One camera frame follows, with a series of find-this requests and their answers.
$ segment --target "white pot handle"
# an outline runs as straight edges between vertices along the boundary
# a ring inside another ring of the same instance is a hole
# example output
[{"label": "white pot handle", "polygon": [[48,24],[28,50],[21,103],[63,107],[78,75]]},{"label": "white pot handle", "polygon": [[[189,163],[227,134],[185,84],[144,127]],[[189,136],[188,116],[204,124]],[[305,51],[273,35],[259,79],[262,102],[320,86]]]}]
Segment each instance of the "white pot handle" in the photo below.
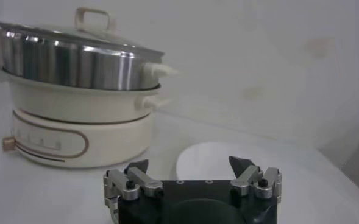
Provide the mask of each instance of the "white pot handle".
[{"label": "white pot handle", "polygon": [[153,78],[162,78],[179,74],[179,71],[168,65],[147,62],[143,66],[143,74]]},{"label": "white pot handle", "polygon": [[137,109],[152,108],[153,110],[155,110],[158,107],[162,107],[170,103],[171,101],[172,100],[169,98],[163,98],[158,95],[143,96],[140,97],[138,100],[136,100],[136,108]]},{"label": "white pot handle", "polygon": [[97,14],[105,15],[107,17],[106,29],[102,31],[110,32],[110,30],[114,29],[114,24],[115,24],[114,20],[110,18],[110,14],[108,12],[99,9],[79,7],[76,9],[75,12],[75,28],[77,30],[85,31],[85,32],[91,31],[91,28],[86,27],[86,25],[84,24],[84,14],[86,12],[97,13]]}]

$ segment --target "white wall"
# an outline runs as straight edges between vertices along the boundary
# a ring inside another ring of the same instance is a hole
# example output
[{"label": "white wall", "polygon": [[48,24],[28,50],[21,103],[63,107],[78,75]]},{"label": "white wall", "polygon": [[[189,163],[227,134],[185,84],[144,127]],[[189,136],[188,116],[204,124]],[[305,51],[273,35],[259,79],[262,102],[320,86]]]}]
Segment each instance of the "white wall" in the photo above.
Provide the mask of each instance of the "white wall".
[{"label": "white wall", "polygon": [[0,0],[0,20],[72,26],[78,6],[182,71],[162,80],[167,113],[313,145],[338,166],[359,143],[354,1]]}]

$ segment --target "screw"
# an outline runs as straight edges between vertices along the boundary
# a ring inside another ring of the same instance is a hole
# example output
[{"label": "screw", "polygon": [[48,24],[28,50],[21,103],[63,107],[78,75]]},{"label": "screw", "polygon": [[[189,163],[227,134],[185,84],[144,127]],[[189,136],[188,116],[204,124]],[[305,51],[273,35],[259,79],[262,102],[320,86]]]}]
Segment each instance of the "screw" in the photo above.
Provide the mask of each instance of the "screw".
[{"label": "screw", "polygon": [[132,181],[132,180],[126,181],[126,189],[131,190],[131,189],[134,189],[135,187],[136,187],[136,184],[134,181]]},{"label": "screw", "polygon": [[265,187],[267,187],[267,186],[269,185],[269,182],[268,182],[266,179],[262,178],[262,179],[258,182],[258,185],[259,185],[260,187],[262,187],[262,188],[265,188]]}]

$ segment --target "stainless steel pot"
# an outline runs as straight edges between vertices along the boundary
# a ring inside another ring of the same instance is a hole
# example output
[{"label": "stainless steel pot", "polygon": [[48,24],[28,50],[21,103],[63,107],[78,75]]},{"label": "stainless steel pot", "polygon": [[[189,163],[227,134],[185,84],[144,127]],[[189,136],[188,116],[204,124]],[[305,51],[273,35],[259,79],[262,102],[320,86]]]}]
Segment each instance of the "stainless steel pot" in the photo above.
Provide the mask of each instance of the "stainless steel pot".
[{"label": "stainless steel pot", "polygon": [[[84,24],[85,12],[108,18],[107,29]],[[89,89],[145,90],[176,73],[161,65],[163,53],[114,36],[110,15],[78,8],[75,29],[0,22],[3,67],[13,75],[51,84]]]}]

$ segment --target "lid handle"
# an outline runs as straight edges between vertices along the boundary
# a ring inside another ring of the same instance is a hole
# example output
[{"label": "lid handle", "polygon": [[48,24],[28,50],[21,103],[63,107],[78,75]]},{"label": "lid handle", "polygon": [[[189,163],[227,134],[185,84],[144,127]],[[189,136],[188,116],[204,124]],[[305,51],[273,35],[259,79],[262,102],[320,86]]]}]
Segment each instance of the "lid handle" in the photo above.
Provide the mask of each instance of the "lid handle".
[{"label": "lid handle", "polygon": [[88,28],[84,24],[84,14],[86,12],[97,13],[101,15],[105,15],[107,17],[107,26],[105,31],[110,31],[110,28],[114,28],[114,20],[110,18],[110,14],[106,11],[99,10],[99,9],[92,9],[86,7],[79,7],[76,9],[75,12],[75,28],[80,31],[88,31]]}]

